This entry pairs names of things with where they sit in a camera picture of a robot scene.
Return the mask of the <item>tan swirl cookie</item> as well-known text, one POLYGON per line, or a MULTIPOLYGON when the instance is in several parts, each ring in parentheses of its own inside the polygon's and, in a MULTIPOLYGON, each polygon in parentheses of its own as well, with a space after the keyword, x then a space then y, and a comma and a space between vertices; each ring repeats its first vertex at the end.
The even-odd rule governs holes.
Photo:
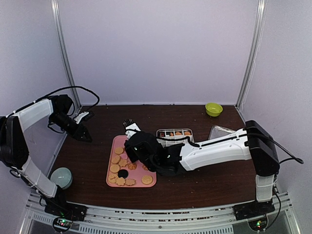
POLYGON ((137 168, 137 164, 136 163, 129 163, 128 164, 128 169, 129 170, 135 170, 137 168))

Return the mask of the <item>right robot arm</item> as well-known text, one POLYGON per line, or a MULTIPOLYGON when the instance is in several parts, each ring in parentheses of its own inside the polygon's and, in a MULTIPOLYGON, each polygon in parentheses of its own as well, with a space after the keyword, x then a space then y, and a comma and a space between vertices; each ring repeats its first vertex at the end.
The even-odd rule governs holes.
POLYGON ((280 164, 274 140, 256 121, 231 134, 198 143, 181 142, 162 146, 159 138, 140 130, 132 120, 124 121, 125 151, 132 163, 140 161, 151 172, 176 176, 186 171, 236 160, 252 160, 256 171, 256 197, 250 204, 254 215, 262 214, 273 196, 274 178, 280 164))

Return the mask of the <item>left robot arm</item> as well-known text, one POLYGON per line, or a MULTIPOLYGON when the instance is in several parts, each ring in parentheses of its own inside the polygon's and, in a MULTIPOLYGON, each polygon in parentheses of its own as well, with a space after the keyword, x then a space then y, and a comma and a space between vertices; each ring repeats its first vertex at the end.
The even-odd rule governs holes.
POLYGON ((92 118, 94 113, 87 110, 71 118, 68 116, 71 106, 72 100, 68 95, 47 96, 0 118, 1 162, 16 176, 29 182, 44 198, 53 199, 50 206, 59 216, 68 215, 70 205, 60 197, 60 186, 48 179, 32 161, 24 132, 47 117, 49 123, 57 125, 72 138, 92 142, 83 122, 92 118))

